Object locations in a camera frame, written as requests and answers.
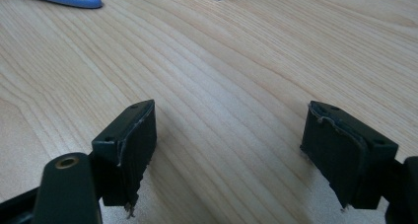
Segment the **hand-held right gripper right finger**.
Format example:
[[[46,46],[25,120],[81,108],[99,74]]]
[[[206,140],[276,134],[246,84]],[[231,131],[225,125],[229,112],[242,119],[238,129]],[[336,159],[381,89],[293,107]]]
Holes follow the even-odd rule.
[[[375,209],[398,145],[344,110],[309,103],[301,150],[346,207]]]

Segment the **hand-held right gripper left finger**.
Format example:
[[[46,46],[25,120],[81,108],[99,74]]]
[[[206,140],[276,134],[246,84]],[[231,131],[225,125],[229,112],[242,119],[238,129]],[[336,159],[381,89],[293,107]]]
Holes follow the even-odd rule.
[[[157,145],[155,101],[127,107],[93,141],[91,162],[97,198],[134,216],[138,189]]]

